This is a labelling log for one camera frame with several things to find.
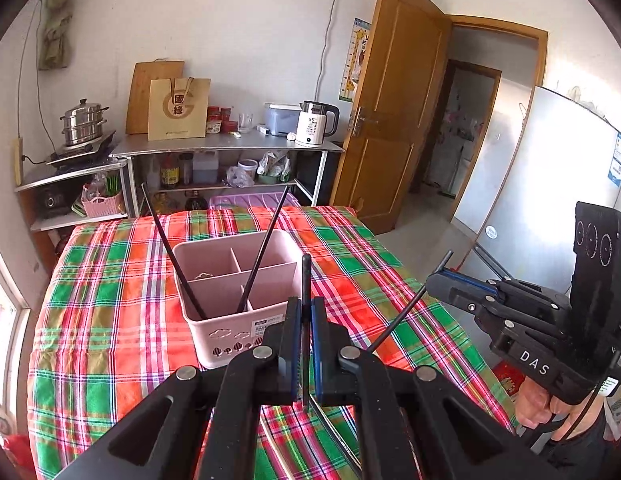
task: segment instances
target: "gift bag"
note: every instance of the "gift bag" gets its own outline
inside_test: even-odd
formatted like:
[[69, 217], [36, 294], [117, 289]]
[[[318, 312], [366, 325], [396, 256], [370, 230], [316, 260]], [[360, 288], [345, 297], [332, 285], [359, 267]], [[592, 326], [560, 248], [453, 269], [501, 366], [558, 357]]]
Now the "gift bag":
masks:
[[150, 82], [148, 140], [206, 137], [210, 79], [157, 79]]

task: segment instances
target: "electric kettle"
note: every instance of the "electric kettle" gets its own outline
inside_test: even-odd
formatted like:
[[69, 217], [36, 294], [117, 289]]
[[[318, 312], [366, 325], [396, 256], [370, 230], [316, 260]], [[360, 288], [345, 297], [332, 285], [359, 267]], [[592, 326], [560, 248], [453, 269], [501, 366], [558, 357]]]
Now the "electric kettle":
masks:
[[[330, 137], [337, 132], [339, 124], [339, 108], [315, 101], [300, 103], [302, 113], [297, 123], [297, 138], [295, 144], [316, 148], [324, 142], [324, 137]], [[326, 131], [327, 113], [333, 114], [333, 127]]]

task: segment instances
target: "cloud-shaped cutout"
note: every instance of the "cloud-shaped cutout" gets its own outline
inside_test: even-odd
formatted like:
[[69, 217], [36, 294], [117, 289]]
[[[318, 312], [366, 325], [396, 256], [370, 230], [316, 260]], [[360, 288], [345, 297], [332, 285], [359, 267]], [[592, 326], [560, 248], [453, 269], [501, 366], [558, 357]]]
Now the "cloud-shaped cutout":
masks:
[[232, 332], [232, 330], [228, 330], [227, 328], [218, 328], [215, 332], [210, 332], [208, 336], [219, 339], [230, 335], [230, 332]]

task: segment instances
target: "silver bolt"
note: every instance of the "silver bolt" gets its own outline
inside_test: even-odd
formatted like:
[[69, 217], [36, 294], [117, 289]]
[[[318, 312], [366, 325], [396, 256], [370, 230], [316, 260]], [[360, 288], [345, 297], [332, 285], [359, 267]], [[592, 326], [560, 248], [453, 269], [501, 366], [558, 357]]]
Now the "silver bolt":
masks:
[[273, 349], [270, 346], [260, 345], [253, 349], [255, 359], [268, 359], [271, 355], [273, 355]]
[[197, 368], [194, 366], [182, 366], [177, 369], [177, 379], [180, 381], [190, 381], [197, 375]]
[[339, 351], [339, 355], [341, 355], [344, 359], [348, 359], [352, 361], [353, 359], [357, 359], [362, 352], [356, 346], [345, 346]]
[[415, 375], [422, 381], [430, 383], [437, 377], [437, 371], [430, 366], [420, 366], [415, 369]]

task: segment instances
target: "round white sticker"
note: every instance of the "round white sticker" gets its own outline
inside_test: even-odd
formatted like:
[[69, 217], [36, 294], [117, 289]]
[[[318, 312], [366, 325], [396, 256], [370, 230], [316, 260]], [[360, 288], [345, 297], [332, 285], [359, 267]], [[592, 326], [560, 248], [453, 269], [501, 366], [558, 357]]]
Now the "round white sticker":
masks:
[[495, 238], [497, 238], [497, 229], [495, 229], [492, 225], [487, 225], [486, 236], [489, 237], [491, 240], [494, 240]]

